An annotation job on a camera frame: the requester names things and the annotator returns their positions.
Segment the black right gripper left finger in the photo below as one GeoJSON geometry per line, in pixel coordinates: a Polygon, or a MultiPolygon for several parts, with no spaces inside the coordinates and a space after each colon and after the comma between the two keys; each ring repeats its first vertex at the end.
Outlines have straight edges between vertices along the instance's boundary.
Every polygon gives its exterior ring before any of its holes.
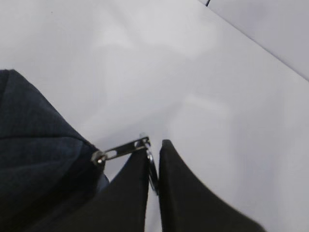
{"type": "Polygon", "coordinates": [[[113,181],[61,224],[57,232],[142,232],[148,199],[148,158],[134,152],[113,181]]]}

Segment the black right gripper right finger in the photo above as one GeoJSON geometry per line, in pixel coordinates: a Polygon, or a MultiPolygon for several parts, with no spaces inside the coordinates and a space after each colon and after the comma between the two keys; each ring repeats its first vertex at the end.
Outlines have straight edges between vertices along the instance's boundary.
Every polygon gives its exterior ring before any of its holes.
{"type": "Polygon", "coordinates": [[[216,196],[190,170],[170,140],[159,159],[159,204],[164,232],[263,232],[216,196]]]}

